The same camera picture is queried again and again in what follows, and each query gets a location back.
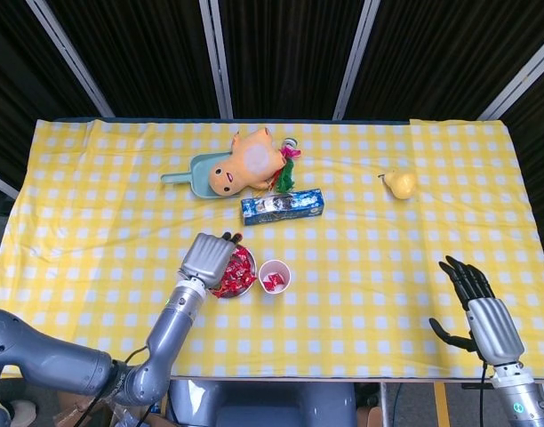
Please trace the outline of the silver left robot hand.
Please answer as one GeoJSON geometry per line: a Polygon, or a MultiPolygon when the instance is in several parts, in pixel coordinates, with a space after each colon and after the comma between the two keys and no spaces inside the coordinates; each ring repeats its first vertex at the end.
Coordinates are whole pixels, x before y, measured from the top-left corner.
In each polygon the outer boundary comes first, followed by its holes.
{"type": "Polygon", "coordinates": [[[242,239],[241,233],[228,231],[221,237],[198,233],[180,265],[181,276],[197,278],[208,289],[219,287],[230,258],[242,239]]]}

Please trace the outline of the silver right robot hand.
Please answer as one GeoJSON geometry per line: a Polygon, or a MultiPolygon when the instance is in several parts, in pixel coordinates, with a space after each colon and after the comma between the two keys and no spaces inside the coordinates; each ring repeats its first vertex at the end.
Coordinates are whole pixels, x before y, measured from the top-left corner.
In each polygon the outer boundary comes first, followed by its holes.
{"type": "Polygon", "coordinates": [[[428,322],[436,336],[452,347],[476,353],[493,367],[518,362],[524,354],[524,344],[506,305],[495,296],[485,274],[450,255],[438,265],[450,278],[465,311],[469,337],[449,334],[435,318],[430,318],[428,322]]]}

